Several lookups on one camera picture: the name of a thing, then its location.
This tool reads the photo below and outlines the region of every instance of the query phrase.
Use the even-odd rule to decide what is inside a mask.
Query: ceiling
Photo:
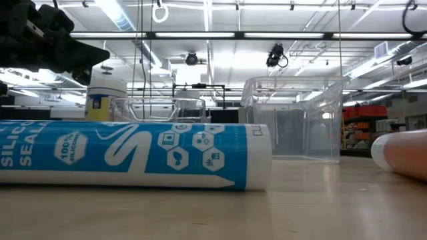
[[[143,1],[142,11],[138,12],[139,1],[117,0],[138,31],[359,31],[359,32],[404,32],[402,28],[402,10],[407,0],[355,0],[356,8],[349,10],[352,1],[340,0],[341,11],[336,11],[337,0],[295,0],[294,10],[289,8],[291,1],[283,0],[239,0],[240,10],[236,10],[236,0],[212,0],[211,17],[205,19],[204,0],[163,0],[169,9],[169,16],[163,23],[151,18],[151,3]],[[51,1],[35,0],[37,5],[50,4]],[[408,15],[407,24],[413,30],[423,30],[427,22],[427,1],[417,1],[419,7]],[[113,21],[96,5],[87,1],[88,8],[81,1],[58,0],[62,10],[74,21],[75,31],[119,31]],[[156,15],[161,18],[162,10]],[[83,41],[96,47],[103,47],[103,41]],[[169,59],[176,73],[185,68],[183,56],[194,51],[197,56],[207,59],[207,43],[204,40],[156,40],[146,41],[153,53],[159,58]],[[288,49],[286,55],[289,65],[282,71],[273,73],[266,67],[268,52],[275,43],[281,43]],[[247,79],[258,76],[340,76],[345,70],[374,53],[378,41],[252,41],[252,40],[213,40],[211,46],[211,82],[242,88]],[[112,75],[103,75],[101,65],[93,69],[94,78],[122,79],[131,83],[143,82],[144,71],[139,64],[141,52],[129,40],[106,41],[105,48],[111,58],[103,64],[113,67]],[[171,87],[170,76],[158,75],[149,71],[147,59],[144,59],[145,78],[153,81],[153,87]],[[201,73],[200,81],[209,83],[207,65],[194,67]],[[371,81],[390,74],[391,65],[380,68]]]

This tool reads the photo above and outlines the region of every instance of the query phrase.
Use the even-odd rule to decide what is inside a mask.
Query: transparent storage container
[[[266,124],[275,159],[340,160],[343,77],[256,77],[242,95],[248,123]]]
[[[117,98],[114,121],[210,123],[205,101],[189,98]]]

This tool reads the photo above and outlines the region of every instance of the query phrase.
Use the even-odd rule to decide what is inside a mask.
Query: hanging cable
[[[403,11],[403,15],[402,15],[402,26],[405,29],[405,31],[407,33],[409,33],[409,34],[412,34],[412,35],[423,35],[423,34],[426,34],[427,30],[413,31],[413,30],[409,29],[406,26],[406,15],[408,14],[408,11],[409,11],[409,9],[410,9],[410,7],[411,7],[412,4],[414,4],[414,7],[411,10],[415,10],[418,7],[417,4],[415,4],[415,0],[409,0],[408,1],[408,3],[406,4],[405,10]]]
[[[151,0],[151,3],[152,3],[152,5],[151,5],[151,21],[150,21],[149,30],[153,31],[153,14],[154,14],[153,7],[154,7],[154,0]],[[148,63],[149,66],[151,66],[151,62],[153,61],[153,59],[151,57],[151,49],[152,49],[152,45],[151,44],[152,43],[153,43],[153,41],[150,40],[149,41],[149,63]],[[151,76],[153,75],[152,70],[153,69],[151,69],[151,71],[149,72],[149,97],[150,98],[151,98],[151,89],[153,88],[153,85],[151,84]],[[151,109],[152,109],[151,106],[152,106],[152,104],[149,105],[149,115],[150,116],[151,116]]]
[[[136,20],[136,34],[135,34],[135,42],[138,42],[138,28],[139,28],[139,3],[141,0],[138,0],[138,14],[137,14],[137,20]],[[135,72],[136,72],[136,51],[137,51],[137,44],[135,44],[135,52],[133,53],[133,75],[132,75],[132,91],[131,91],[131,97],[133,97],[133,88],[135,87]]]

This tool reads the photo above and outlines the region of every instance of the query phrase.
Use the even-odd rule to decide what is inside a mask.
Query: orange tube
[[[386,170],[427,181],[427,130],[383,135],[371,154]]]

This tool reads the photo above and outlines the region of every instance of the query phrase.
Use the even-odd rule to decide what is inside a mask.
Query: beige table
[[[427,239],[427,184],[371,159],[275,161],[267,192],[0,188],[0,239]]]

